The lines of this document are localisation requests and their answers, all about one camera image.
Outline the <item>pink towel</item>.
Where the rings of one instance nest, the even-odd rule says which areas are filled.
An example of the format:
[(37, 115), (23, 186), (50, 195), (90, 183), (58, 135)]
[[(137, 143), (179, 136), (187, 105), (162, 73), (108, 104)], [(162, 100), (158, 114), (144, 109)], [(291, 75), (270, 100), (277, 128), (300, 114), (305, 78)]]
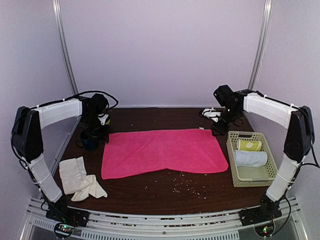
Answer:
[(218, 140), (207, 129), (119, 132), (109, 138), (102, 157), (103, 180), (164, 169), (215, 174), (229, 167)]

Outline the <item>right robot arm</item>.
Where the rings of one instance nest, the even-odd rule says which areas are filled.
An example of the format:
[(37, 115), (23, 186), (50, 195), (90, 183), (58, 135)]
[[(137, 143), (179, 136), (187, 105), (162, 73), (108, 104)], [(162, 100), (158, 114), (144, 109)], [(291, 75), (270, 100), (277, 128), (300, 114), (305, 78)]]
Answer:
[(213, 96), (223, 111), (212, 124), (213, 136), (225, 135), (231, 124), (249, 113), (267, 119), (285, 130), (283, 157), (277, 176), (266, 190), (256, 210), (259, 220), (268, 220), (275, 212), (289, 187), (295, 182), (308, 154), (314, 154), (315, 130), (311, 109), (276, 100), (257, 90), (233, 91), (221, 85)]

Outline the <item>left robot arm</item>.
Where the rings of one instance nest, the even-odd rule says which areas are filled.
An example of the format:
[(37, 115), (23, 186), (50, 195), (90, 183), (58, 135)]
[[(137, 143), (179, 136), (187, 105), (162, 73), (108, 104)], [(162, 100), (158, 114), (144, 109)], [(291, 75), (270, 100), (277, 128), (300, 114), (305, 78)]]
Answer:
[(87, 91), (83, 91), (33, 107), (19, 107), (10, 134), (13, 153), (39, 187), (53, 215), (61, 222), (69, 221), (72, 211), (44, 160), (42, 130), (70, 118), (79, 118), (83, 134), (89, 141), (108, 141), (108, 111), (113, 109), (108, 99), (114, 99), (114, 96), (101, 90), (91, 90), (91, 97), (86, 94)]

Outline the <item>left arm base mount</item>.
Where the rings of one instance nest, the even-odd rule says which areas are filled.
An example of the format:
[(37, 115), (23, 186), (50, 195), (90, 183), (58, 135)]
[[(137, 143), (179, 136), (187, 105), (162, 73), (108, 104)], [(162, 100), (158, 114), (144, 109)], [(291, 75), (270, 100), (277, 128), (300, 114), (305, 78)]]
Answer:
[(56, 221), (53, 227), (53, 233), (59, 239), (69, 238), (76, 228), (86, 227), (90, 213), (85, 210), (67, 207), (66, 213), (62, 214), (60, 211), (49, 207), (46, 211), (46, 218)]

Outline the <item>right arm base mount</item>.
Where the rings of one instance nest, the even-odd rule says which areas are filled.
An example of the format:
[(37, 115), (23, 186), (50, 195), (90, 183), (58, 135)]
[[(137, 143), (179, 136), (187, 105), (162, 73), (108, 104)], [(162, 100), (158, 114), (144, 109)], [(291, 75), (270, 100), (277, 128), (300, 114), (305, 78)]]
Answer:
[(243, 227), (252, 226), (255, 233), (263, 238), (271, 237), (276, 231), (274, 220), (282, 216), (280, 209), (273, 213), (264, 215), (260, 206), (243, 208), (239, 212), (239, 219)]

